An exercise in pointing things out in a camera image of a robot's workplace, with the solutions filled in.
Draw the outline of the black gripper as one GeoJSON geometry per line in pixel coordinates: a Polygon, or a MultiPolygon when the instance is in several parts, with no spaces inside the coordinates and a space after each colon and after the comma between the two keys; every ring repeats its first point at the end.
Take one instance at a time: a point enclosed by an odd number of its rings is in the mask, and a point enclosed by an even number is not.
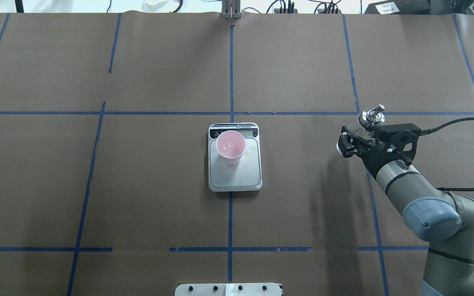
{"type": "Polygon", "coordinates": [[[375,140],[371,130],[363,126],[342,126],[341,140],[337,142],[337,151],[344,158],[361,158],[364,166],[372,176],[391,161],[399,160],[397,152],[388,152],[390,147],[385,142],[375,140]]]}

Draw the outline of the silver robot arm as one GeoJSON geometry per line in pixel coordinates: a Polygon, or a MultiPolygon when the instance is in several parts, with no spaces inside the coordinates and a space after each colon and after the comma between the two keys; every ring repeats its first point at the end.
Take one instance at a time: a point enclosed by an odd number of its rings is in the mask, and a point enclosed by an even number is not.
{"type": "Polygon", "coordinates": [[[341,127],[337,149],[357,156],[401,214],[429,244],[422,296],[474,296],[474,199],[436,189],[413,166],[424,131],[414,124],[350,130],[341,127]]]}

